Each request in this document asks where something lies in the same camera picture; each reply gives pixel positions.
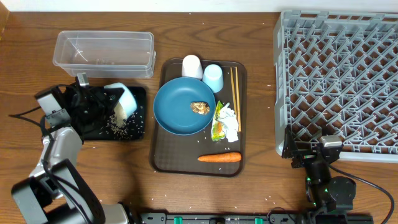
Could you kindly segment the light blue bowl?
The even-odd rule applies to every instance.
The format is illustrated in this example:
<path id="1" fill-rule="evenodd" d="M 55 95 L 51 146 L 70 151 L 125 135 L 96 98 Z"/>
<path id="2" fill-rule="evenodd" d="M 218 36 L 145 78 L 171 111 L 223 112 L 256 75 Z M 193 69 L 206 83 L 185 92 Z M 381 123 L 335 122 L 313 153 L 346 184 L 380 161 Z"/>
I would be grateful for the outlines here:
<path id="1" fill-rule="evenodd" d="M 104 86 L 105 88 L 123 88 L 124 93 L 118 100 L 114 108 L 115 116 L 118 120 L 127 120 L 134 112 L 137 110 L 137 103 L 135 97 L 131 93 L 131 91 L 127 88 L 126 85 L 122 83 L 113 83 L 110 85 Z"/>

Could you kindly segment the white rice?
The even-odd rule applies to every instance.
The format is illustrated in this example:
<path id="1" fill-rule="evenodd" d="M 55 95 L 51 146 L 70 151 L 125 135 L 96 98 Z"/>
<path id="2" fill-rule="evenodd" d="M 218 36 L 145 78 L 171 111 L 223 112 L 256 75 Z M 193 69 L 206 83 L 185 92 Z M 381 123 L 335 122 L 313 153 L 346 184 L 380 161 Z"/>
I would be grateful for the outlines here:
<path id="1" fill-rule="evenodd" d="M 120 106 L 108 118 L 105 124 L 105 133 L 110 140 L 136 141 L 144 138 L 145 112 L 140 106 L 133 114 L 127 116 Z"/>

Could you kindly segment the white tissue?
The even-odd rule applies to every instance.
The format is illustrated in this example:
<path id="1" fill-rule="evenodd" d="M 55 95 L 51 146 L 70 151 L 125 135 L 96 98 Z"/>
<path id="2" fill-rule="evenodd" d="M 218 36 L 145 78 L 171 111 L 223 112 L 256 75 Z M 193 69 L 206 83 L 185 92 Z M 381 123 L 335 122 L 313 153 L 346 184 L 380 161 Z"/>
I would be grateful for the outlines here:
<path id="1" fill-rule="evenodd" d="M 239 124 L 234 110 L 229 107 L 229 103 L 225 104 L 220 110 L 218 121 L 223 125 L 223 129 L 228 142 L 238 141 Z"/>

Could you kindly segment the orange carrot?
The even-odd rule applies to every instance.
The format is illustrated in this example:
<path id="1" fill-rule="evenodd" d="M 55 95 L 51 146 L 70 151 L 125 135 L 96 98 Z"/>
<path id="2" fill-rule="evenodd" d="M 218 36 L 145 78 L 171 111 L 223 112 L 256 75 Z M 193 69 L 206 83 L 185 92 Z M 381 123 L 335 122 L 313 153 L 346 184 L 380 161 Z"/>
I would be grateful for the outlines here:
<path id="1" fill-rule="evenodd" d="M 239 162 L 242 155 L 239 152 L 227 152 L 222 154 L 209 154 L 200 156 L 197 160 L 200 162 Z"/>

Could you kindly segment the green snack wrapper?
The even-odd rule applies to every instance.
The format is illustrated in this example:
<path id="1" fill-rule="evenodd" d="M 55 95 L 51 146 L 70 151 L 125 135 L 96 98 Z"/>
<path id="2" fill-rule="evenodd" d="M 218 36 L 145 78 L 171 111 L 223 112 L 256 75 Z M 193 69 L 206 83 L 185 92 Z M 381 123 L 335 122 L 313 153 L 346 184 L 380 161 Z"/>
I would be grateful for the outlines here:
<path id="1" fill-rule="evenodd" d="M 211 124 L 211 139 L 214 142 L 220 141 L 224 139 L 226 136 L 223 123 L 218 121 L 222 108 L 223 104 L 221 103 L 221 101 L 218 101 L 216 104 L 215 113 Z"/>

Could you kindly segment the brown food scrap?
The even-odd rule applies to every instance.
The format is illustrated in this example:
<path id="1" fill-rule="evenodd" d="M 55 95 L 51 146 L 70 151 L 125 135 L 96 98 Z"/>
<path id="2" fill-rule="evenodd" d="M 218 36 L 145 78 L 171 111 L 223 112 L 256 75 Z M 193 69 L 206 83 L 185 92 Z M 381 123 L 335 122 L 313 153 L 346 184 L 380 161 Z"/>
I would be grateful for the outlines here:
<path id="1" fill-rule="evenodd" d="M 210 106 L 206 102 L 193 102 L 190 104 L 190 107 L 196 114 L 207 115 L 210 112 Z"/>

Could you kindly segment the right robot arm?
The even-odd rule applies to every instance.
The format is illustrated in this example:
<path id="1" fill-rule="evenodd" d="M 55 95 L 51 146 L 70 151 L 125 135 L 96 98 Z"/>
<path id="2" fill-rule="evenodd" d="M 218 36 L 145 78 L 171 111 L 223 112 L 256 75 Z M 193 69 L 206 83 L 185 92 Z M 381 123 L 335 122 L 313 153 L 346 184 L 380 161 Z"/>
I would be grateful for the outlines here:
<path id="1" fill-rule="evenodd" d="M 284 131 L 282 157 L 291 159 L 294 169 L 305 169 L 307 200 L 314 204 L 295 219 L 295 223 L 348 223 L 353 209 L 356 183 L 343 176 L 332 177 L 330 165 L 340 158 L 343 143 L 338 136 L 326 135 L 314 149 L 299 149 L 289 128 Z"/>

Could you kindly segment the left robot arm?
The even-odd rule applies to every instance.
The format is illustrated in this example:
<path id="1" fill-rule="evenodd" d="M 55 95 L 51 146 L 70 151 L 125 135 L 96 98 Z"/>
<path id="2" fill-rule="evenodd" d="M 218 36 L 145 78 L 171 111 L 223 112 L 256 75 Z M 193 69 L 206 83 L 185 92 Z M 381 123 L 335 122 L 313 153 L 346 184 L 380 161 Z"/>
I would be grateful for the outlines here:
<path id="1" fill-rule="evenodd" d="M 35 99 L 45 113 L 37 123 L 44 148 L 28 178 L 11 190 L 25 222 L 134 223 L 121 202 L 103 205 L 75 167 L 85 136 L 99 133 L 124 102 L 134 99 L 130 90 L 121 83 L 59 84 Z"/>

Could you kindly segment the grey dishwasher rack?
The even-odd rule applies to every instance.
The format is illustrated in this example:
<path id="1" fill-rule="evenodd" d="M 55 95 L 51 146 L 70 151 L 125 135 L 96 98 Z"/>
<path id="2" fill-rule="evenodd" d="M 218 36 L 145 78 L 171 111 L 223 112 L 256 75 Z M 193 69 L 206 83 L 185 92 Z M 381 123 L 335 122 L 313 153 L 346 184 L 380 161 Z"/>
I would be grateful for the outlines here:
<path id="1" fill-rule="evenodd" d="M 342 160 L 397 162 L 397 15 L 283 11 L 274 27 L 275 149 L 300 149 L 323 129 Z"/>

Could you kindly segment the black rectangular tray bin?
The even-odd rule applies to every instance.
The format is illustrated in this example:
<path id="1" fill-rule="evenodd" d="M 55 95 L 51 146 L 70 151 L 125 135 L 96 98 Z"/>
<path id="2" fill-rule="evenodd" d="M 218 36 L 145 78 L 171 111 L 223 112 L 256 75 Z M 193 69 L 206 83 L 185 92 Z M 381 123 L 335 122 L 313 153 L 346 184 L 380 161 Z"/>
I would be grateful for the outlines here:
<path id="1" fill-rule="evenodd" d="M 134 112 L 123 118 L 117 108 L 130 91 Z M 146 90 L 139 86 L 68 87 L 63 93 L 70 124 L 85 141 L 135 141 L 144 137 Z"/>

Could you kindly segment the clear plastic bin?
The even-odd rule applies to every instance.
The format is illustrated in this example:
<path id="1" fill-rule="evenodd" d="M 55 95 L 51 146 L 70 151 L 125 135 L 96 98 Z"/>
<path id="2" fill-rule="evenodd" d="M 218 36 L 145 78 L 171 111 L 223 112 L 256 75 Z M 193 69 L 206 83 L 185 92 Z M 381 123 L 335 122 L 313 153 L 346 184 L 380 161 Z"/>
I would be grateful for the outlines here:
<path id="1" fill-rule="evenodd" d="M 150 32 L 65 30 L 58 35 L 53 64 L 72 77 L 151 78 L 155 57 Z"/>

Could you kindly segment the dark blue plate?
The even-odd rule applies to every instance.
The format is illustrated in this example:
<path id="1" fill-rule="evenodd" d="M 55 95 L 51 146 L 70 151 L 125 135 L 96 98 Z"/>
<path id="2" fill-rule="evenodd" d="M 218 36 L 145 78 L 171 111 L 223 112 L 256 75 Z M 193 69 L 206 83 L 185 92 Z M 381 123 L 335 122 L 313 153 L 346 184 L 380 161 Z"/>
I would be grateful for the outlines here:
<path id="1" fill-rule="evenodd" d="M 194 113 L 191 104 L 204 102 L 206 115 Z M 165 83 L 154 99 L 154 116 L 159 125 L 176 135 L 191 135 L 205 129 L 212 121 L 216 101 L 212 90 L 195 78 L 180 77 Z"/>

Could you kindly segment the wooden chopstick right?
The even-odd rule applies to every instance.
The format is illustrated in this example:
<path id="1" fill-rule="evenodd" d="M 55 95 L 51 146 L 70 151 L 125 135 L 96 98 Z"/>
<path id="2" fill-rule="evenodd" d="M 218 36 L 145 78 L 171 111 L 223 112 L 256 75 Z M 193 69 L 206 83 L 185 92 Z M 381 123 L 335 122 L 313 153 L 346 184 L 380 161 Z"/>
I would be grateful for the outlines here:
<path id="1" fill-rule="evenodd" d="M 236 81 L 236 112 L 238 119 L 238 132 L 241 132 L 241 113 L 240 113 L 240 97 L 239 97 L 239 79 L 238 79 L 238 68 L 235 67 L 235 81 Z"/>

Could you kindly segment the wooden chopstick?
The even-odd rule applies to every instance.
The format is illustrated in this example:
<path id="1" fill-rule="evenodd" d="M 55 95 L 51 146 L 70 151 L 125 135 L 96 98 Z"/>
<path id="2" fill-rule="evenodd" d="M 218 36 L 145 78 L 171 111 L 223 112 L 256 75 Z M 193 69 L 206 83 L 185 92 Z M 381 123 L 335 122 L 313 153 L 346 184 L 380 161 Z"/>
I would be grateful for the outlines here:
<path id="1" fill-rule="evenodd" d="M 231 91 L 232 91 L 232 96 L 233 96 L 233 107 L 234 107 L 234 112 L 237 115 L 237 104 L 236 104 L 236 92 L 235 92 L 235 87 L 234 87 L 234 77 L 233 77 L 233 68 L 230 67 L 230 79 L 231 79 Z"/>
<path id="2" fill-rule="evenodd" d="M 236 81 L 236 112 L 238 119 L 238 132 L 241 132 L 241 113 L 240 113 L 240 97 L 239 97 L 239 79 L 238 79 L 238 68 L 235 67 L 235 81 Z"/>

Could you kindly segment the white plastic cup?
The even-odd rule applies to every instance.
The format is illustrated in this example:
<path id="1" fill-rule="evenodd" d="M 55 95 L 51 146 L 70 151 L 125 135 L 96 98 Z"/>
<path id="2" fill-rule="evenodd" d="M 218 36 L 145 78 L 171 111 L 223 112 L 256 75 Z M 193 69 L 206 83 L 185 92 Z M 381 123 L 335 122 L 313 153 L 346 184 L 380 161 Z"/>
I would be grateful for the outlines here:
<path id="1" fill-rule="evenodd" d="M 203 78 L 203 69 L 200 59 L 196 55 L 187 55 L 182 61 L 182 76 L 196 78 L 201 80 Z"/>

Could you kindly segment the dark brown serving tray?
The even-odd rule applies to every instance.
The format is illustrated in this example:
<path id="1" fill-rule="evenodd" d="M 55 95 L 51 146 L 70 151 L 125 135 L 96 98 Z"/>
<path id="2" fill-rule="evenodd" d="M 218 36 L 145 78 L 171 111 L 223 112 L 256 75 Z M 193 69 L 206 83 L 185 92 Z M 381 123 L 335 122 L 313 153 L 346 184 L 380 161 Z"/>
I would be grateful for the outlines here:
<path id="1" fill-rule="evenodd" d="M 214 94 L 216 103 L 233 102 L 230 80 L 230 67 L 238 68 L 239 97 L 241 113 L 241 132 L 238 133 L 238 141 L 228 142 L 226 139 L 214 142 L 211 140 L 211 123 L 200 132 L 191 135 L 176 135 L 162 128 L 155 121 L 152 147 L 150 150 L 151 166 L 158 172 L 176 174 L 208 175 L 218 177 L 234 177 L 244 167 L 244 161 L 211 163 L 200 162 L 198 157 L 208 154 L 221 154 L 226 152 L 239 152 L 245 154 L 246 147 L 246 108 L 247 108 L 247 71 L 243 64 L 238 62 L 217 61 L 223 70 L 224 87 Z"/>

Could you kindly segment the wooden chopstick left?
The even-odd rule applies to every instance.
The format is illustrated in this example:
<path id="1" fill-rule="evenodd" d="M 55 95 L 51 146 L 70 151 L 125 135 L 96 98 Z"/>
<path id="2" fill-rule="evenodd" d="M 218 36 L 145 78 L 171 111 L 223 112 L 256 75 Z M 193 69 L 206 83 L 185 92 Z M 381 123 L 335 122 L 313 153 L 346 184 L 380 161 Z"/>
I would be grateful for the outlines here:
<path id="1" fill-rule="evenodd" d="M 232 96 L 233 96 L 233 107 L 234 107 L 234 112 L 237 115 L 237 104 L 236 104 L 236 92 L 235 92 L 235 87 L 234 87 L 234 77 L 233 77 L 233 68 L 230 67 L 230 79 L 231 79 L 231 91 L 232 91 Z"/>

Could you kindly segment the light blue plastic cup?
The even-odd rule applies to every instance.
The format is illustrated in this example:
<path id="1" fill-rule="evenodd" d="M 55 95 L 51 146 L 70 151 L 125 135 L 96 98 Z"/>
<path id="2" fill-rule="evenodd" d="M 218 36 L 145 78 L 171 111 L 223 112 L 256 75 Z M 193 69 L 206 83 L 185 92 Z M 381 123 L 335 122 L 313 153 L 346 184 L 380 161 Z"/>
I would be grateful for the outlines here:
<path id="1" fill-rule="evenodd" d="M 223 71 L 219 65 L 211 64 L 205 68 L 202 81 L 208 85 L 213 93 L 217 93 L 223 88 Z"/>

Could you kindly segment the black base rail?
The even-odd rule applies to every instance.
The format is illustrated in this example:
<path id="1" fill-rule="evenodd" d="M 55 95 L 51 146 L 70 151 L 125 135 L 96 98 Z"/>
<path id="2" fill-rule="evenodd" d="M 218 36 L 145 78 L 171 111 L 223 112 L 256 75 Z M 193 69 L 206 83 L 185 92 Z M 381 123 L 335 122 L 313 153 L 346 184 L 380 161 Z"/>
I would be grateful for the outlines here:
<path id="1" fill-rule="evenodd" d="M 142 213 L 141 224 L 373 224 L 374 220 L 366 215 L 293 215 L 271 213 L 270 215 L 200 215 Z"/>

